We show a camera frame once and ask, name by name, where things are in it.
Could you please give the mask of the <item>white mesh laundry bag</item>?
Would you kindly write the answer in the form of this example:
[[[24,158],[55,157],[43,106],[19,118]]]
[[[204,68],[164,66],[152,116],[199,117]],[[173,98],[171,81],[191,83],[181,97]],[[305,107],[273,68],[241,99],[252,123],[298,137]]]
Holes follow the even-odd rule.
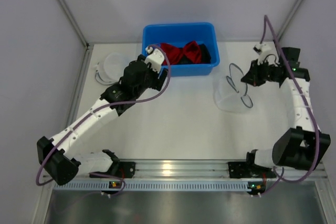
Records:
[[[228,73],[215,82],[214,101],[216,106],[226,112],[245,113],[252,109],[254,103],[248,94],[248,85],[241,81],[244,72],[230,63]]]
[[[104,86],[112,85],[123,76],[127,65],[126,56],[112,52],[95,65],[95,80]]]

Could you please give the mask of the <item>red bra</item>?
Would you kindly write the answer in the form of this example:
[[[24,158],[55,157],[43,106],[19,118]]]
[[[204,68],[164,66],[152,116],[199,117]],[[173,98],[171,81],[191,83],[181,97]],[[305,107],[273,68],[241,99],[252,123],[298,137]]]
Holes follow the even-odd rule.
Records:
[[[203,63],[202,51],[197,42],[191,41],[179,48],[161,43],[160,48],[166,53],[170,65],[192,65]]]

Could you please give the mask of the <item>blue plastic bin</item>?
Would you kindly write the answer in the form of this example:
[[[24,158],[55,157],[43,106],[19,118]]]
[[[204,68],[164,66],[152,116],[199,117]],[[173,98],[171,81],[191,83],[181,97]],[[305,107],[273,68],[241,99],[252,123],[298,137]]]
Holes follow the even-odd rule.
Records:
[[[205,76],[220,63],[215,28],[210,23],[147,25],[142,52],[155,44],[167,55],[173,77]]]

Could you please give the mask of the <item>black garment in bin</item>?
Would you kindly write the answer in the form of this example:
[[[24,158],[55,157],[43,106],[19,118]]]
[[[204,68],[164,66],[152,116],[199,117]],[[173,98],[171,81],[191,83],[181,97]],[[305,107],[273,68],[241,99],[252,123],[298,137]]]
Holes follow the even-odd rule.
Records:
[[[191,52],[183,53],[181,59],[178,61],[178,65],[190,65],[190,64],[210,64],[211,56],[207,47],[204,44],[200,44],[198,49]]]

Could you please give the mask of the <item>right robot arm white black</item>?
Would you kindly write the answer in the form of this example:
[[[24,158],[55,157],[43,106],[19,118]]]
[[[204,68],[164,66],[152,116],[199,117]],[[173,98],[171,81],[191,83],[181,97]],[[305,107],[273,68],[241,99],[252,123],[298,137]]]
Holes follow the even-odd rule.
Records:
[[[242,83],[259,87],[276,82],[284,98],[289,129],[271,149],[254,149],[246,154],[245,164],[251,170],[270,172],[275,167],[290,167],[311,174],[331,144],[329,134],[322,133],[314,118],[309,88],[310,75],[300,67],[300,49],[281,48],[273,63],[267,44],[257,44],[258,58],[250,64]]]

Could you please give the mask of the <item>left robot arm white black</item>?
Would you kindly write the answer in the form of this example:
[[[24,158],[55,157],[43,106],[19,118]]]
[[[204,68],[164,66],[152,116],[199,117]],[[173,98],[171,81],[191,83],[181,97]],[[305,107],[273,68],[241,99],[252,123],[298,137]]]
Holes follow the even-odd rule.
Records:
[[[157,90],[158,98],[167,89],[171,78],[171,66],[155,66],[153,60],[139,58],[129,63],[120,79],[107,87],[91,108],[64,130],[51,138],[45,136],[37,141],[37,155],[40,167],[35,183],[40,181],[43,171],[57,185],[65,185],[78,175],[91,177],[114,176],[120,160],[114,152],[101,150],[86,155],[77,154],[79,147],[92,139],[105,125],[118,119],[126,110],[137,103],[149,102],[140,99],[147,90]]]

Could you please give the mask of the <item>aluminium mounting rail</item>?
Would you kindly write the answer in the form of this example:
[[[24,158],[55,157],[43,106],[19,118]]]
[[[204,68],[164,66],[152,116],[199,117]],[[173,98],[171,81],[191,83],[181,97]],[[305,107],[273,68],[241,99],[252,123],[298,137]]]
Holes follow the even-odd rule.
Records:
[[[125,178],[277,178],[273,172],[249,168],[242,160],[121,160],[121,163],[127,162],[132,165],[123,169]]]

